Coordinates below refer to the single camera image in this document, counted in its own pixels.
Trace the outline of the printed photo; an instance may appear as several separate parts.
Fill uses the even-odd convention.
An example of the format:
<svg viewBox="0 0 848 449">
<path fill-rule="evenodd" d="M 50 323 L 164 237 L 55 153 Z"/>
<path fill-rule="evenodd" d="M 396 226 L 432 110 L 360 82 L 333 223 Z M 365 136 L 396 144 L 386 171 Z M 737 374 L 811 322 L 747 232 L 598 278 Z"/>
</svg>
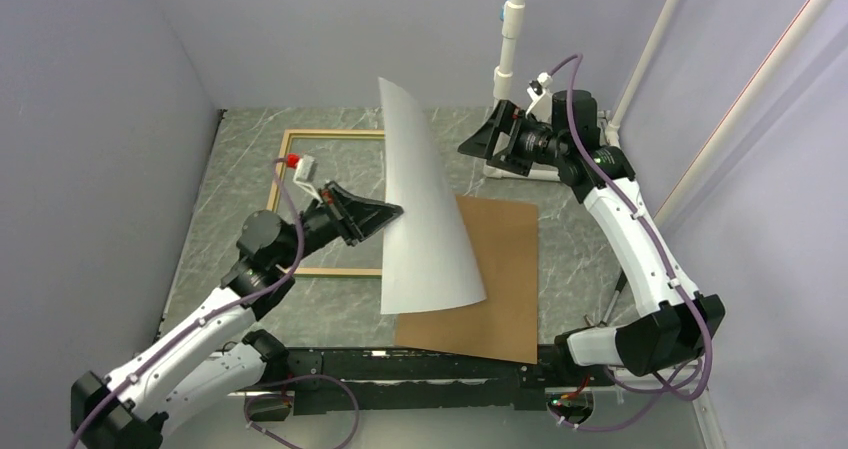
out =
<svg viewBox="0 0 848 449">
<path fill-rule="evenodd" d="M 481 273 L 429 123 L 418 102 L 380 78 L 385 200 L 402 215 L 384 231 L 384 315 L 454 309 L 486 298 Z"/>
</svg>

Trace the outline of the brown mdf backing board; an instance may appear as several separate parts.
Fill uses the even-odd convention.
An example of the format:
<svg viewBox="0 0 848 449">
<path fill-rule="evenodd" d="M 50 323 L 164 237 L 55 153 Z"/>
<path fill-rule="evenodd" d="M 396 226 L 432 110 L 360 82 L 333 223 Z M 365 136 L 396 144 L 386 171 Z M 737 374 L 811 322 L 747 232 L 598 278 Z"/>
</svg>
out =
<svg viewBox="0 0 848 449">
<path fill-rule="evenodd" d="M 486 299 L 397 317 L 400 347 L 533 364 L 538 355 L 538 209 L 471 196 L 457 198 Z"/>
</svg>

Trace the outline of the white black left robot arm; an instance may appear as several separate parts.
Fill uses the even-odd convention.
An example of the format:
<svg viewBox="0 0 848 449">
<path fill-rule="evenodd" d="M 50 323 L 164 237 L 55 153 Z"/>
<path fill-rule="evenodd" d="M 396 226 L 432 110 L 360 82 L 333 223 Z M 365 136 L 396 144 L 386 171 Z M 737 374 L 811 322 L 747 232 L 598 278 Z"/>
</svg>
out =
<svg viewBox="0 0 848 449">
<path fill-rule="evenodd" d="M 290 222 L 273 210 L 251 214 L 237 241 L 238 260 L 197 309 L 129 362 L 75 381 L 69 445 L 158 448 L 228 394 L 279 386 L 288 350 L 252 325 L 289 292 L 303 258 L 336 239 L 355 246 L 402 213 L 398 205 L 353 195 L 330 181 Z"/>
</svg>

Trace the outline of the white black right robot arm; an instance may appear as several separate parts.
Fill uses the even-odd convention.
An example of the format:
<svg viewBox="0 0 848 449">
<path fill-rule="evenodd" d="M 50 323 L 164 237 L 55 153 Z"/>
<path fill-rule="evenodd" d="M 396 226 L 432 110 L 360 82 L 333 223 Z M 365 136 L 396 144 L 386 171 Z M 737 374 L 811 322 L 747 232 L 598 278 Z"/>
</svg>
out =
<svg viewBox="0 0 848 449">
<path fill-rule="evenodd" d="M 645 376 L 705 357 L 726 314 L 720 297 L 703 295 L 679 267 L 646 210 L 632 166 L 601 135 L 591 93 L 559 91 L 550 121 L 501 100 L 458 147 L 463 155 L 521 176 L 534 165 L 555 168 L 603 231 L 629 284 L 635 321 L 556 337 L 551 370 L 564 384 L 578 382 L 593 366 Z"/>
</svg>

